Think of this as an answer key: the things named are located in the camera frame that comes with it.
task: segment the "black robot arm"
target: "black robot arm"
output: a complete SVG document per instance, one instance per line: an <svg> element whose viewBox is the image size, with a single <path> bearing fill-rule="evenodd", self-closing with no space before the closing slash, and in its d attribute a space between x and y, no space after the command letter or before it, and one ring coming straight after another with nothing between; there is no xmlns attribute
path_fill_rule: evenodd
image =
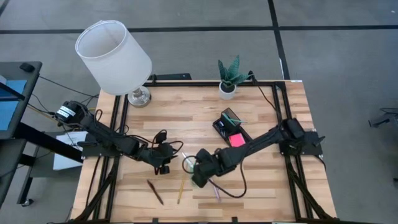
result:
<svg viewBox="0 0 398 224"><path fill-rule="evenodd" d="M157 168L162 168L160 174L169 173L169 168L164 165L176 157L177 150L164 142L167 137L165 130L156 135L157 147L151 148L148 147L148 142L144 138L117 133L100 123L95 117L97 115L100 117L102 111L100 112L93 115L85 105L76 101L66 101L55 113L55 119L60 122L60 125L84 129L96 140L95 142L78 142L79 146L100 145L105 149L117 150L124 156L154 166L155 172Z"/></svg>
<svg viewBox="0 0 398 224"><path fill-rule="evenodd" d="M285 142L289 147L296 148L318 143L307 142L304 135L305 131L296 119L285 119L280 125L242 146L217 149L213 155L206 149L200 149L195 156L197 163L193 169L192 180L197 186L204 187L210 177L219 177L235 170L246 156L275 143Z"/></svg>

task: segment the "pencil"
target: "pencil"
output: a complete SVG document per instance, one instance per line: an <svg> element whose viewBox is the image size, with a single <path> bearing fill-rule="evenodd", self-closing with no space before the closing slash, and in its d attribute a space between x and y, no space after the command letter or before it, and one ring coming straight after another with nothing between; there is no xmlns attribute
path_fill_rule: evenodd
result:
<svg viewBox="0 0 398 224"><path fill-rule="evenodd" d="M147 180L147 183L148 183L149 187L152 189L152 191L155 193L155 195L156 195L157 199L159 200L159 202L160 202L162 205L164 205L164 204L163 204L163 200L162 200L162 198L160 197L160 195L156 192L156 189L155 189L154 185L153 185L149 180Z"/></svg>
<svg viewBox="0 0 398 224"><path fill-rule="evenodd" d="M178 194L178 199L177 199L177 205L180 204L180 200L181 200L181 196L182 196L182 191L184 190L185 176L186 176L186 175L184 175L184 176L182 177L181 187L180 187L180 193Z"/></svg>

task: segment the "green leaves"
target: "green leaves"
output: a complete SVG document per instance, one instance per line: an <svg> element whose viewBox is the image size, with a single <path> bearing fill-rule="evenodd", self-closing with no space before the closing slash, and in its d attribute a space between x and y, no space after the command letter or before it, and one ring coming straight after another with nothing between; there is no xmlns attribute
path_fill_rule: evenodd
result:
<svg viewBox="0 0 398 224"><path fill-rule="evenodd" d="M237 84L239 84L239 83L244 82L246 79L248 79L248 77L249 77L249 75L240 73L239 75L235 76L235 77L234 77L233 79L231 79L230 81L231 81L231 83L232 83L233 85L237 85Z"/></svg>
<svg viewBox="0 0 398 224"><path fill-rule="evenodd" d="M218 69L220 70L221 80L228 80L228 71L220 60L218 60Z"/></svg>
<svg viewBox="0 0 398 224"><path fill-rule="evenodd" d="M232 62L231 66L229 66L228 72L229 72L229 77L234 78L238 76L238 70L239 70L239 56L236 56L235 60Z"/></svg>
<svg viewBox="0 0 398 224"><path fill-rule="evenodd" d="M229 69L224 67L223 63L218 60L218 69L220 70L221 81L225 86L237 85L244 82L250 75L239 73L239 56L236 56Z"/></svg>

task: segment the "lamp base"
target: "lamp base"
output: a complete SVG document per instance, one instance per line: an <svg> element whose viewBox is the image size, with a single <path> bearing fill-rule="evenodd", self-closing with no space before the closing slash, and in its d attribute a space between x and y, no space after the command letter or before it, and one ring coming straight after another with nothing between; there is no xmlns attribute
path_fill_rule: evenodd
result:
<svg viewBox="0 0 398 224"><path fill-rule="evenodd" d="M148 88L141 86L140 88L129 93L128 97L130 104L137 108L145 107L149 104L151 95Z"/></svg>

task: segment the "white lampshade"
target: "white lampshade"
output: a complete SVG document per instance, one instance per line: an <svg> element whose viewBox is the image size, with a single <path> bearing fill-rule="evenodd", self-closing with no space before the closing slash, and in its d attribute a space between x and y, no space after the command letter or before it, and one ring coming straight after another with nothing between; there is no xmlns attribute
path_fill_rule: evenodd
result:
<svg viewBox="0 0 398 224"><path fill-rule="evenodd" d="M112 95L125 95L152 72L152 61L119 21L99 21L76 41L77 54L99 86Z"/></svg>

